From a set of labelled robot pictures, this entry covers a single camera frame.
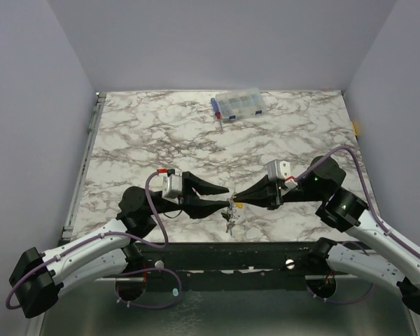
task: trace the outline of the marble vein pattern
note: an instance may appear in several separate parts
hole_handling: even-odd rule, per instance
[[[108,93],[73,239],[115,218],[123,192],[130,186],[144,187],[148,175],[160,167],[191,171],[233,193],[260,180],[266,175],[266,163],[274,159],[291,162],[293,173],[299,174],[316,156],[347,144],[356,148],[362,164],[338,91],[262,92],[268,110],[261,116],[224,123],[223,133],[210,105],[210,98],[216,93]],[[362,196],[348,153],[338,152],[334,158],[347,172],[343,186]],[[370,188],[367,174],[365,177]],[[161,185],[162,179],[155,178],[151,189],[159,190]],[[216,199],[229,196],[219,195]],[[268,211],[246,204],[237,209],[239,218],[233,237],[225,232],[220,211],[200,220],[189,219],[184,213],[175,219],[163,218],[171,242],[301,242],[319,237],[350,240],[314,215],[318,206],[319,203],[294,203]],[[147,239],[163,241],[158,227]]]

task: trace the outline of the gray floor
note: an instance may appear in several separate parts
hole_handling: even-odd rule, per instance
[[[376,290],[350,306],[324,304],[308,292],[189,292],[175,307],[150,311],[116,304],[113,281],[97,281],[63,297],[46,315],[42,335],[415,335],[398,298]],[[357,298],[369,284],[344,279],[335,294]],[[166,302],[172,294],[151,293],[145,302]]]

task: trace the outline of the blue object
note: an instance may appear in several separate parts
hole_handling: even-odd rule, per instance
[[[217,114],[219,110],[218,110],[218,103],[216,102],[216,99],[212,98],[210,99],[210,102],[211,102],[211,107],[213,107],[213,112]]]

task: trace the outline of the robotic arm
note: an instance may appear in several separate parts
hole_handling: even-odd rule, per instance
[[[234,201],[270,210],[287,202],[322,202],[316,215],[325,224],[357,238],[385,259],[366,256],[321,238],[306,253],[305,270],[312,274],[334,270],[356,275],[400,295],[408,308],[420,314],[420,248],[377,217],[369,205],[367,193],[369,204],[341,186],[346,173],[330,158],[338,149],[347,148],[342,146],[324,157],[317,157],[311,167],[296,178],[289,162],[270,162],[267,175],[236,194]],[[358,172],[363,182],[361,171]],[[167,173],[163,189],[151,192],[149,181],[158,173]],[[7,307],[21,307],[24,315],[31,318],[45,312],[60,296],[85,282],[121,272],[140,272],[146,266],[136,241],[158,249],[168,244],[158,214],[182,210],[190,218],[205,218],[231,205],[228,201],[200,199],[199,195],[217,195],[229,190],[190,172],[179,176],[173,169],[159,169],[157,174],[150,176],[145,189],[128,188],[119,203],[121,212],[117,218],[94,232],[43,253],[35,248],[25,251],[9,280],[13,290]],[[152,215],[164,232],[165,245],[143,239],[156,226]],[[19,306],[9,303],[14,293]]]

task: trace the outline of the black cable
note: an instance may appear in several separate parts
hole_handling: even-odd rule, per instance
[[[164,215],[165,217],[169,218],[169,219],[175,219],[175,218],[178,218],[180,214],[182,214],[182,210],[180,210],[180,211],[179,211],[179,213],[178,213],[177,215],[175,215],[175,217],[170,217],[170,216],[168,216],[168,215],[167,215],[167,214],[165,214],[165,213],[164,213],[163,215]]]

